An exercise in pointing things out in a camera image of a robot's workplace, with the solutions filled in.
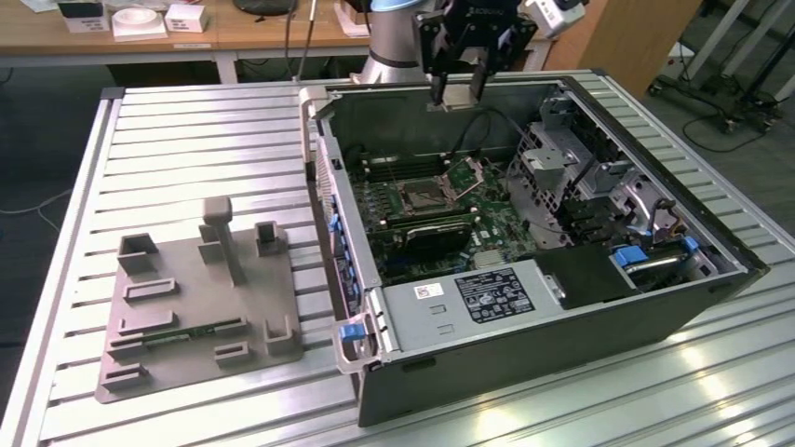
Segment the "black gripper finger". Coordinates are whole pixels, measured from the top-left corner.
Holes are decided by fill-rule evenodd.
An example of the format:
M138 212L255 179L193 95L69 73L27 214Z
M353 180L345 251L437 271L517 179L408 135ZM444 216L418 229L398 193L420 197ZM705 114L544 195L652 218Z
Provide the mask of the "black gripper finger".
M484 25L476 32L480 63L470 84L476 102L481 101L489 79L513 66L537 31L538 25L529 17L516 17L505 24Z
M420 62L430 76L432 100L436 105L442 105L449 76L454 73L454 65L465 50L476 42L478 27L444 11L420 14L414 22Z

